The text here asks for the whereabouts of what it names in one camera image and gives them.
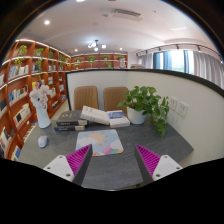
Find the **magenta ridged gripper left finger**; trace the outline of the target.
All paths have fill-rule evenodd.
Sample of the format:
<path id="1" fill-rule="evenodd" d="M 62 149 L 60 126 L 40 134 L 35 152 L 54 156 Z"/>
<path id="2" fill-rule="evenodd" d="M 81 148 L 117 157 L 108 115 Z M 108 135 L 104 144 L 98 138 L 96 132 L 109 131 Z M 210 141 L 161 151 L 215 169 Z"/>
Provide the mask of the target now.
<path id="1" fill-rule="evenodd" d="M 57 156 L 44 167 L 44 170 L 77 185 L 81 185 L 91 157 L 92 145 L 89 144 L 68 156 Z"/>

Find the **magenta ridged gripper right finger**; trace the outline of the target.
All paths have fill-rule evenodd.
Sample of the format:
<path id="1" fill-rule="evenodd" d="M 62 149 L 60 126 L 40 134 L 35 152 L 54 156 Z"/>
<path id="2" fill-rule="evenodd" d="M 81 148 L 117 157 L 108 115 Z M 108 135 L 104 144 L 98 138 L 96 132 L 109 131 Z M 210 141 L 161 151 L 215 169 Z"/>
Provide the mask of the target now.
<path id="1" fill-rule="evenodd" d="M 169 155 L 159 156 L 138 144 L 135 145 L 134 155 L 145 185 L 182 169 Z"/>

